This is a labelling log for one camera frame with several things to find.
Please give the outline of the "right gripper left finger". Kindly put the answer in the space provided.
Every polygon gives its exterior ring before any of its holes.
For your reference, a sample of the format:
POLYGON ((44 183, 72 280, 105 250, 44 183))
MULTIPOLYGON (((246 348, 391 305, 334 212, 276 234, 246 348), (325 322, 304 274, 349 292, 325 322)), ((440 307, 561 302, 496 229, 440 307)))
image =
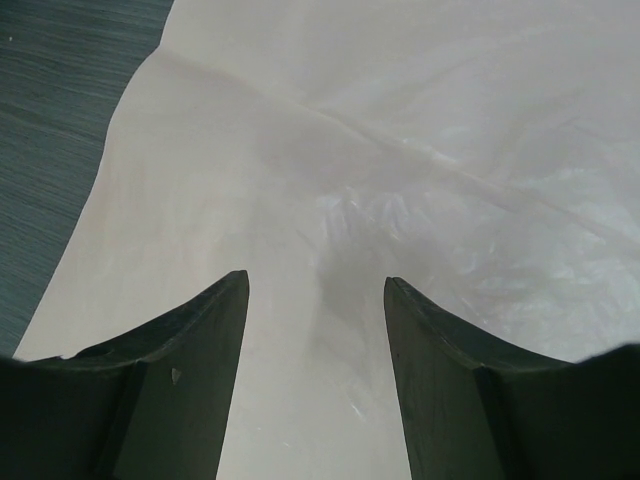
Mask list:
POLYGON ((236 379, 249 277, 71 358, 1 362, 5 479, 213 479, 236 379))

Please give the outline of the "pink flower bouquet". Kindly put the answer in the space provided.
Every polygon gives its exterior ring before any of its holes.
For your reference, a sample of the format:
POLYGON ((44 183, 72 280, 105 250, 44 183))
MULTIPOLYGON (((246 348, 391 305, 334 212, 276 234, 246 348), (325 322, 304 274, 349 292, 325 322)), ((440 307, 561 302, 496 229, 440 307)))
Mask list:
POLYGON ((562 360, 637 341, 638 3, 176 2, 16 354, 232 270, 223 479, 409 477, 390 276, 562 360))

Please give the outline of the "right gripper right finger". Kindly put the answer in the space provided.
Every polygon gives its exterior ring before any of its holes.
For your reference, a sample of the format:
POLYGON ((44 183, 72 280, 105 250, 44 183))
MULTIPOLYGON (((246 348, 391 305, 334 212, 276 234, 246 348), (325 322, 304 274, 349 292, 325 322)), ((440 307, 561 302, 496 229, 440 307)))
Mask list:
POLYGON ((506 342, 390 277, 384 311, 415 479, 635 479, 639 348, 578 363, 506 342))

